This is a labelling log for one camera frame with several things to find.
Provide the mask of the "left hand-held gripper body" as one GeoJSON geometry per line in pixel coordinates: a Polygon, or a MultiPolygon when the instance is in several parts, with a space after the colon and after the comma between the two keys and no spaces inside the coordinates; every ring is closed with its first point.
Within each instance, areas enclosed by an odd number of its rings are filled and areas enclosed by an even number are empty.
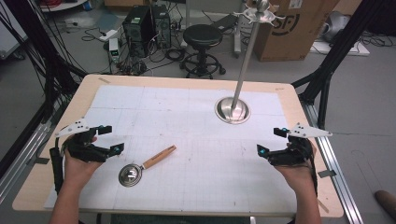
{"type": "Polygon", "coordinates": [[[82,161],[105,162],[109,157],[109,150],[103,147],[97,147],[92,143],[96,136],[90,132],[90,127],[85,118],[78,119],[68,126],[62,128],[55,134],[56,138],[64,135],[72,135],[65,144],[69,147],[70,155],[82,161]]]}

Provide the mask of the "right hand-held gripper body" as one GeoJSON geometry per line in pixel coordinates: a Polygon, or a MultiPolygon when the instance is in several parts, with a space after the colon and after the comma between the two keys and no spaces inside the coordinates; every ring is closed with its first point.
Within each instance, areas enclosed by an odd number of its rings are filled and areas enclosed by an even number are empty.
{"type": "Polygon", "coordinates": [[[297,123],[293,128],[288,130],[290,131],[286,137],[289,140],[288,146],[282,150],[270,151],[270,157],[267,160],[273,166],[295,165],[311,159],[313,149],[309,138],[332,136],[332,133],[329,131],[301,123],[297,123]]]}

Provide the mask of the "metal scoop with wooden handle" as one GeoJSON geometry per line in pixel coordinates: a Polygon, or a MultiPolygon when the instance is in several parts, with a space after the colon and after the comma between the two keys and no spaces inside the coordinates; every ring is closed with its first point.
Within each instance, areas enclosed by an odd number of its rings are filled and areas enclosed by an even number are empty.
{"type": "Polygon", "coordinates": [[[120,184],[126,188],[135,186],[142,178],[143,171],[162,161],[164,158],[169,156],[177,147],[172,145],[161,152],[157,153],[153,157],[149,158],[141,165],[130,163],[121,168],[118,180],[120,184]]]}

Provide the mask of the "metal stand with hooks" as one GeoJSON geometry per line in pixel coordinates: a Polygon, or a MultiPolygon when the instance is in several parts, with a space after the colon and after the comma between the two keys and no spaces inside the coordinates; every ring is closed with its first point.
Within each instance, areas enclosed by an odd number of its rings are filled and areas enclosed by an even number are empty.
{"type": "Polygon", "coordinates": [[[271,9],[269,0],[257,0],[254,7],[247,7],[238,16],[244,16],[252,24],[252,30],[247,45],[242,67],[240,69],[238,81],[233,97],[224,97],[219,99],[215,104],[215,112],[218,118],[226,123],[241,124],[246,122],[251,115],[251,109],[248,104],[240,98],[240,93],[245,80],[248,64],[255,45],[255,40],[262,23],[273,25],[275,19],[283,20],[283,17],[277,16],[271,9]]]}

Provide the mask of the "person's right hand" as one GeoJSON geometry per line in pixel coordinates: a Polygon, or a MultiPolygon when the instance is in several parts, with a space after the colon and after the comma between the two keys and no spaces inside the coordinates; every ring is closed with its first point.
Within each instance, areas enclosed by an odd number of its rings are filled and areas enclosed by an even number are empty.
{"type": "Polygon", "coordinates": [[[306,163],[293,166],[276,166],[275,169],[283,175],[293,190],[312,189],[314,187],[311,169],[306,163]]]}

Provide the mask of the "person's left hand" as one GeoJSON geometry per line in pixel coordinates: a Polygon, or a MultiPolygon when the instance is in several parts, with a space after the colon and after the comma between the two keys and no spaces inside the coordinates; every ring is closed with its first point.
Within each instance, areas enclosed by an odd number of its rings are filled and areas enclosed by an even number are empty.
{"type": "Polygon", "coordinates": [[[94,172],[102,165],[101,162],[85,162],[72,157],[69,152],[69,147],[64,150],[64,155],[64,186],[71,189],[83,189],[92,178],[94,172]]]}

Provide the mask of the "white grid mat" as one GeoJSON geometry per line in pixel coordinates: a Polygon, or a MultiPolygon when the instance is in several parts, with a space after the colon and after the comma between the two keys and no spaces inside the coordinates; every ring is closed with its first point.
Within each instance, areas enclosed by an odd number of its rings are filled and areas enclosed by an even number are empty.
{"type": "Polygon", "coordinates": [[[287,122],[275,93],[245,91],[251,109],[242,124],[228,124],[215,113],[226,90],[192,90],[105,85],[85,115],[91,126],[110,125],[100,147],[123,143],[82,191],[85,210],[138,213],[205,213],[287,215],[295,196],[282,175],[257,154],[257,145],[282,149],[287,141],[274,135],[287,122]],[[162,150],[177,149],[143,171],[126,188],[118,180],[122,167],[141,165],[162,150]]]}

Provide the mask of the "small device with green display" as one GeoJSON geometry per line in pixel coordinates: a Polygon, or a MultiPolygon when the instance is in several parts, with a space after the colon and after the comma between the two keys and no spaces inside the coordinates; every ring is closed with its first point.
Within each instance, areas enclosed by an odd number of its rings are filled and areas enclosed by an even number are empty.
{"type": "Polygon", "coordinates": [[[110,38],[108,41],[108,52],[111,60],[117,63],[120,60],[119,40],[117,38],[110,38]]]}

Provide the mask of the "large cardboard box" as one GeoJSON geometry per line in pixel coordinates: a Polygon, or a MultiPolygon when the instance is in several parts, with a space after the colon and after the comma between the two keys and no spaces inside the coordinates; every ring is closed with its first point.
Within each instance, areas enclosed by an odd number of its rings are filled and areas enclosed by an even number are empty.
{"type": "Polygon", "coordinates": [[[268,0],[278,17],[261,23],[254,52],[261,62],[300,61],[340,0],[268,0]]]}

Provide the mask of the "white power strip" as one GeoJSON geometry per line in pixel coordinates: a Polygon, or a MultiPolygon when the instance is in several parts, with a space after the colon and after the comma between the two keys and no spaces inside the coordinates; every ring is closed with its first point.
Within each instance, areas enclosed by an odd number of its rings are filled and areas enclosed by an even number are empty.
{"type": "Polygon", "coordinates": [[[110,30],[110,31],[106,32],[105,35],[100,36],[99,39],[100,39],[101,41],[107,41],[109,38],[112,38],[112,37],[113,37],[114,35],[116,35],[117,33],[118,33],[117,30],[110,30]]]}

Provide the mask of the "white flat board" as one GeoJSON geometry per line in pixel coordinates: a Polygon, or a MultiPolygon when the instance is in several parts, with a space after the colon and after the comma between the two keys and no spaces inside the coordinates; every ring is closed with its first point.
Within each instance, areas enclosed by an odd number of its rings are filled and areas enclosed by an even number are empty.
{"type": "Polygon", "coordinates": [[[328,42],[323,40],[317,40],[310,48],[311,53],[317,53],[321,55],[327,55],[330,51],[343,52],[346,50],[346,54],[348,56],[368,57],[370,55],[370,51],[364,47],[361,42],[356,42],[352,47],[336,47],[335,45],[331,46],[328,42]]]}

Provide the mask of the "white stand pole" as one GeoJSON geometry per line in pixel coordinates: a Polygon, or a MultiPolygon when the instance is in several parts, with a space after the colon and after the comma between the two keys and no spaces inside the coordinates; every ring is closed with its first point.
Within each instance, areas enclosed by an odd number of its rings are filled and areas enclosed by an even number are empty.
{"type": "MultiPolygon", "coordinates": [[[[243,12],[246,9],[247,0],[241,0],[240,11],[243,12]]],[[[239,16],[236,24],[236,28],[233,33],[233,56],[238,58],[242,52],[241,48],[241,29],[242,29],[243,17],[239,16]]]]}

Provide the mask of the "brown shoe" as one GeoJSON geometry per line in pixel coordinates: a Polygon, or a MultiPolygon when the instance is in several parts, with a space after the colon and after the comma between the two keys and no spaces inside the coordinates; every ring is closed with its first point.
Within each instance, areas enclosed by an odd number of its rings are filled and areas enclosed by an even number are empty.
{"type": "Polygon", "coordinates": [[[378,190],[375,198],[384,210],[396,221],[396,196],[385,190],[378,190]]]}

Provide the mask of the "black computer tower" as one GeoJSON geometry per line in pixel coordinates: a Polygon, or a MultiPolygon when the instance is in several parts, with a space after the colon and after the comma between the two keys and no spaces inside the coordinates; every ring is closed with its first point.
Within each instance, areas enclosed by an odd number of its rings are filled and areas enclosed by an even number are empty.
{"type": "Polygon", "coordinates": [[[151,7],[156,43],[161,49],[171,47],[170,17],[165,5],[151,7]]]}
{"type": "Polygon", "coordinates": [[[122,27],[131,56],[145,58],[149,55],[149,41],[154,37],[150,6],[133,6],[122,27]]]}

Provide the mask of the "grey rounded appliance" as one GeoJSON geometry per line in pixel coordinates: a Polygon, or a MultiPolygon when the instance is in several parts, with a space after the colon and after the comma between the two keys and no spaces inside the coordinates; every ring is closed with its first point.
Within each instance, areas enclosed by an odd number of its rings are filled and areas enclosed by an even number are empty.
{"type": "Polygon", "coordinates": [[[337,34],[346,28],[349,21],[349,16],[333,11],[324,22],[320,37],[326,42],[332,42],[337,34]]]}

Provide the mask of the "black round stool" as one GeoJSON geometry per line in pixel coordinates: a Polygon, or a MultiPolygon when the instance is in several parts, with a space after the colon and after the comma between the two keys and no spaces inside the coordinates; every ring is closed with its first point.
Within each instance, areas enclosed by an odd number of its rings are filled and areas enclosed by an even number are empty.
{"type": "Polygon", "coordinates": [[[207,51],[221,43],[223,35],[219,28],[208,24],[195,24],[188,27],[183,34],[183,40],[196,50],[196,53],[184,58],[179,68],[187,71],[186,78],[191,75],[213,78],[218,71],[221,75],[226,69],[219,60],[207,51]]]}

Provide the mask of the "white round table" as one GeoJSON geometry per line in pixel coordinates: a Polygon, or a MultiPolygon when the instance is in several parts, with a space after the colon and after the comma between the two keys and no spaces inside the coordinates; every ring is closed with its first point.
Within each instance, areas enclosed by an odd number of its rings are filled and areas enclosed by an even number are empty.
{"type": "Polygon", "coordinates": [[[70,9],[73,7],[82,6],[86,1],[87,0],[77,0],[76,2],[66,2],[65,0],[63,0],[62,3],[57,4],[55,6],[42,5],[40,7],[40,9],[43,12],[61,11],[61,10],[66,10],[66,9],[70,9]]]}

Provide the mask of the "aluminium rail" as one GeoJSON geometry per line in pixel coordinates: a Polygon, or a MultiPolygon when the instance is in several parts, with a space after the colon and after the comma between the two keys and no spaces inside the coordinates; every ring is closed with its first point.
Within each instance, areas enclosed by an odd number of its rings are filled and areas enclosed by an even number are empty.
{"type": "Polygon", "coordinates": [[[53,111],[46,115],[42,105],[28,122],[26,127],[0,160],[0,204],[4,202],[13,186],[26,167],[34,164],[44,145],[50,139],[54,125],[64,112],[64,103],[55,103],[53,111]]]}
{"type": "Polygon", "coordinates": [[[326,166],[326,172],[331,179],[338,199],[343,207],[344,215],[349,224],[364,224],[361,213],[349,190],[347,181],[333,151],[328,136],[315,137],[321,157],[326,166]]]}

